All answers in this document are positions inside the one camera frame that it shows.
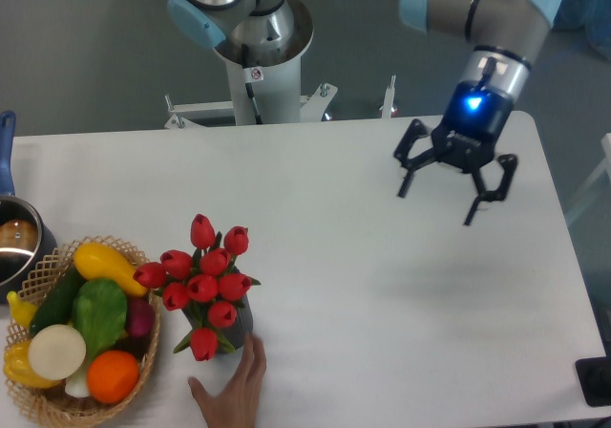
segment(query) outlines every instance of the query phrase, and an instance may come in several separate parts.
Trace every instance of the orange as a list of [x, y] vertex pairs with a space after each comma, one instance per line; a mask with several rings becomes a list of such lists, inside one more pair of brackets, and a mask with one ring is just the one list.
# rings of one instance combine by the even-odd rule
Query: orange
[[87, 386], [99, 402], [115, 404], [134, 390], [140, 368], [134, 356], [110, 350], [97, 357], [87, 372]]

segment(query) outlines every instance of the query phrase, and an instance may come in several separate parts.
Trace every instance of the vegetable basket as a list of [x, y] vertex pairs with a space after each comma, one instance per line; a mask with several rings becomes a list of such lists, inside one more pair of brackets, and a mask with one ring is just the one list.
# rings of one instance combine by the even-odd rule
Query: vegetable basket
[[[45, 256], [30, 272], [28, 279], [23, 282], [19, 291], [22, 299], [40, 305], [46, 294], [73, 264], [74, 251], [87, 242], [98, 242], [117, 249], [134, 265], [135, 269], [148, 262], [144, 253], [129, 242], [124, 242], [112, 236], [86, 237], [82, 241], [74, 241], [71, 244], [56, 248], [51, 255]], [[138, 383], [125, 399], [115, 405], [103, 404], [90, 396], [75, 398], [66, 395], [63, 384], [47, 390], [40, 390], [7, 379], [6, 385], [9, 396], [19, 408], [20, 413], [29, 421], [40, 426], [90, 427], [107, 421], [124, 410], [148, 378], [158, 348], [161, 301], [152, 293], [149, 293], [148, 296], [147, 300], [155, 310], [155, 324], [150, 333], [149, 341], [145, 344], [146, 349], [143, 354], [142, 351], [138, 353], [141, 354], [138, 361], [140, 368]], [[27, 339], [29, 339], [28, 332], [17, 325], [14, 320], [11, 320], [6, 349]]]

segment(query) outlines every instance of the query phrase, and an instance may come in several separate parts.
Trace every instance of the human hand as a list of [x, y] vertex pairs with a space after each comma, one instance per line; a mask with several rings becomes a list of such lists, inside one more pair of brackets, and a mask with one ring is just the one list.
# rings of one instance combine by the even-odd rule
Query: human hand
[[266, 369], [263, 341], [248, 334], [238, 369], [217, 396], [210, 396], [199, 380], [189, 377], [191, 395], [208, 428], [254, 428]]

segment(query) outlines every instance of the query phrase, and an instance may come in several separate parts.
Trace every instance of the yellow squash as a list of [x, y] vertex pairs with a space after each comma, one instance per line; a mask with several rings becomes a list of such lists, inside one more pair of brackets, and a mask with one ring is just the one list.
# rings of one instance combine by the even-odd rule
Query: yellow squash
[[30, 302], [22, 301], [19, 294], [15, 291], [9, 291], [9, 294], [7, 294], [7, 301], [9, 301], [11, 316], [15, 320], [15, 323], [27, 329], [38, 307]]
[[87, 280], [110, 278], [131, 297], [142, 297], [148, 289], [134, 280], [136, 269], [116, 249], [97, 242], [89, 242], [74, 251], [74, 265]]
[[4, 353], [4, 375], [11, 381], [33, 388], [51, 388], [61, 380], [48, 380], [32, 370], [28, 360], [30, 341], [19, 342]]

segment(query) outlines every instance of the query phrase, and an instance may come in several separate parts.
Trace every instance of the red tulip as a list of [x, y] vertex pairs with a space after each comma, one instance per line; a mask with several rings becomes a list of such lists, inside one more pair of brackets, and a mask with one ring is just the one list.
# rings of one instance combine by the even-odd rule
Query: red tulip
[[189, 303], [187, 287], [182, 283], [174, 282], [163, 290], [163, 305], [168, 310], [184, 309]]
[[219, 293], [227, 301], [242, 299], [252, 282], [243, 273], [230, 273], [219, 280]]
[[187, 284], [189, 297], [197, 302], [210, 302], [219, 294], [219, 283], [210, 275], [196, 275]]
[[207, 249], [214, 244], [216, 235], [210, 220], [203, 215], [196, 215], [191, 223], [191, 243], [195, 248]]
[[215, 328], [228, 328], [236, 321], [238, 312], [227, 301], [215, 302], [208, 311], [208, 321]]
[[213, 249], [201, 256], [200, 269], [204, 275], [218, 277], [227, 269], [231, 255], [222, 248]]
[[184, 280], [191, 275], [193, 260], [189, 253], [171, 249], [161, 255], [161, 263], [172, 278]]
[[248, 250], [248, 229], [237, 225], [225, 234], [223, 245], [234, 256], [239, 256]]
[[207, 328], [199, 328], [191, 334], [191, 351], [197, 361], [214, 358], [218, 346], [217, 335]]
[[134, 280], [148, 289], [162, 287], [167, 279], [167, 273], [161, 263], [146, 263], [138, 267]]

